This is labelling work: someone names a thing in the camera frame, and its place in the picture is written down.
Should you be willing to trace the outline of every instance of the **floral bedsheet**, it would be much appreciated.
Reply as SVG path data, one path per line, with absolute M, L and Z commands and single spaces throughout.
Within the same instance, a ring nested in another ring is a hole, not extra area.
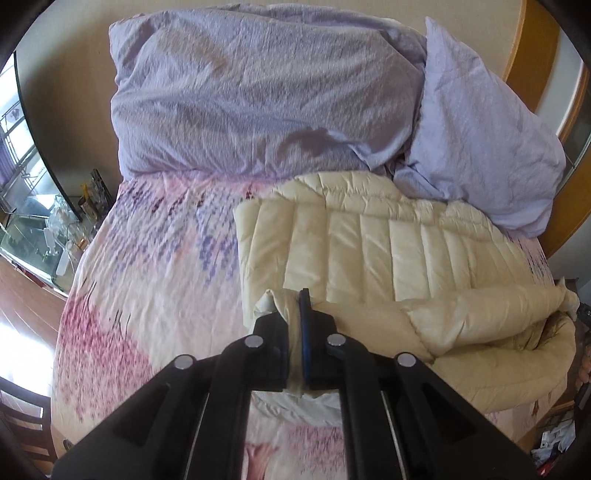
M 77 442 L 181 353 L 216 355 L 246 334 L 233 210 L 271 185 L 159 173 L 122 185 L 85 252 L 64 310 L 53 426 Z M 537 240 L 515 239 L 539 283 L 552 282 Z M 532 428 L 566 386 L 488 415 L 510 438 Z M 346 478 L 340 429 L 295 425 L 252 408 L 249 480 Z

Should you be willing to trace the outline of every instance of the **cream quilted jacket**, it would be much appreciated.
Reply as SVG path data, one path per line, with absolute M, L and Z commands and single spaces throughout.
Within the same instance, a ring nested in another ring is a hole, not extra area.
M 382 355 L 414 353 L 482 412 L 540 398 L 573 360 L 561 312 L 576 296 L 535 285 L 521 249 L 465 203 L 410 200 L 371 173 L 321 173 L 241 204 L 235 219 L 245 324 L 274 310 L 290 324 L 290 400 L 261 397 L 274 414 L 313 421 L 319 403 L 335 405 L 299 388 L 305 287 L 339 331 Z

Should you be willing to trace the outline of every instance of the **metal screw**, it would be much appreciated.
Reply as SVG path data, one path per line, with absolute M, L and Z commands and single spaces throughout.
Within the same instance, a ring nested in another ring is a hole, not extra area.
M 402 353 L 398 356 L 398 364 L 402 367 L 414 367 L 417 363 L 417 358 L 411 353 Z
M 340 333 L 331 333 L 326 339 L 326 341 L 329 343 L 329 345 L 332 346 L 343 346 L 347 339 L 344 335 L 341 335 Z
M 179 370 L 186 370 L 193 365 L 193 357 L 191 355 L 179 355 L 174 359 L 174 366 Z
M 249 335 L 244 339 L 244 344 L 248 348 L 259 348 L 263 343 L 264 340 L 258 335 Z

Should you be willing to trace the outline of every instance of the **wooden chair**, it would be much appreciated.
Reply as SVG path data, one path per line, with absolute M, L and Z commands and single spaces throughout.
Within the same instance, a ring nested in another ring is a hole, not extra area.
M 19 410 L 15 410 L 0 400 L 0 416 L 14 437 L 19 441 L 31 460 L 54 463 L 57 460 L 56 448 L 51 436 L 51 399 L 19 387 L 5 378 L 0 377 L 0 392 L 7 394 L 28 404 L 41 407 L 41 417 L 35 417 Z

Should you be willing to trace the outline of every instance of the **purple curtain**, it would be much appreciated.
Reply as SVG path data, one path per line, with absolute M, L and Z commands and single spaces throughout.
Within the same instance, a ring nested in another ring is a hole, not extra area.
M 2 127 L 0 127 L 0 135 L 2 135 L 0 138 L 6 135 Z M 17 166 L 12 160 L 8 146 L 4 141 L 0 142 L 0 186 L 4 187 L 10 181 L 16 169 Z

